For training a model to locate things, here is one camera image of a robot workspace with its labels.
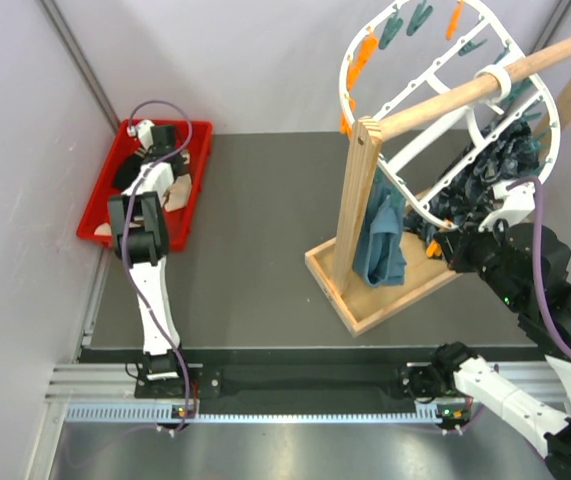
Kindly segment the white clip hanger frame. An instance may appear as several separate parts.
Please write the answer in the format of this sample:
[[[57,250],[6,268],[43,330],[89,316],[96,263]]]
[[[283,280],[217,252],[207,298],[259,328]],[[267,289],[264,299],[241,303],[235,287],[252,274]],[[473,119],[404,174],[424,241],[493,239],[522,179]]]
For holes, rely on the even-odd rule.
[[[525,120],[531,108],[545,107],[548,121],[544,131],[551,137],[546,154],[533,171],[540,183],[545,183],[552,174],[560,150],[560,115],[555,100],[538,74],[538,67],[517,72],[517,64],[526,59],[524,52],[484,2],[471,1],[468,5],[477,16],[475,26],[459,37],[450,36],[451,47],[386,102],[372,119],[385,140],[417,126],[425,128],[391,159],[379,158],[377,166],[420,217],[447,231],[457,229],[458,223],[436,215],[431,200],[451,187],[454,179],[475,164],[478,156],[509,126],[517,120]],[[491,29],[498,37],[502,53],[494,63],[479,70],[472,81],[449,88],[439,78],[439,71],[486,29]],[[423,196],[416,196],[400,177],[401,169],[459,121],[466,123],[472,149]]]

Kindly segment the orange clothespin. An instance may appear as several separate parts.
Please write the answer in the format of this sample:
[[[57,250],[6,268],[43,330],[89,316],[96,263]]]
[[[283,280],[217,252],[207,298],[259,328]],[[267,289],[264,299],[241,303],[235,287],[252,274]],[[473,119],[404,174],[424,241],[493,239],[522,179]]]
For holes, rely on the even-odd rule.
[[[427,245],[426,256],[430,259],[441,259],[443,257],[442,248],[435,240],[432,240]]]

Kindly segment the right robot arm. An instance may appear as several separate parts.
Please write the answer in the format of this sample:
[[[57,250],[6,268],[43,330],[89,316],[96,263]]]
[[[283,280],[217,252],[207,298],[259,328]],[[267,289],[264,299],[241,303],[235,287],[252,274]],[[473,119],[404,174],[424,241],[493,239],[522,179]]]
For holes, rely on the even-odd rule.
[[[570,248],[545,226],[504,220],[490,232],[465,228],[434,240],[451,270],[477,274],[516,315],[571,406]],[[413,400],[461,395],[479,401],[536,450],[554,478],[571,479],[571,412],[536,400],[465,344],[439,346],[426,366],[403,370],[400,385]]]

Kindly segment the beige brown sock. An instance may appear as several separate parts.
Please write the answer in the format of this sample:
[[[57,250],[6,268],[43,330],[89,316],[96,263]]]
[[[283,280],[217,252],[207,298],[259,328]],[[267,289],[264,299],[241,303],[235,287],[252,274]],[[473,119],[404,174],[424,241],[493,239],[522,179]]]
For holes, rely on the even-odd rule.
[[[183,164],[178,177],[174,183],[166,190],[162,203],[166,212],[173,212],[184,208],[192,190],[192,178],[190,174],[191,155],[188,151],[181,153]]]
[[[112,236],[112,229],[108,222],[104,222],[99,224],[93,234],[97,237],[111,237]]]

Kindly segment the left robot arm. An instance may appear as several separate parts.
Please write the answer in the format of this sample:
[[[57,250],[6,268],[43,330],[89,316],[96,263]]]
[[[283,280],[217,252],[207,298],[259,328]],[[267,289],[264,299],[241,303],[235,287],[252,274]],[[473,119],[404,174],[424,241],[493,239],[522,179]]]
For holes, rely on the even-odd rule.
[[[192,374],[180,354],[166,285],[169,233],[162,200],[182,164],[177,131],[141,120],[127,125],[140,147],[117,170],[118,193],[107,202],[116,256],[135,292],[143,329],[137,366],[137,398],[178,398],[190,392]]]

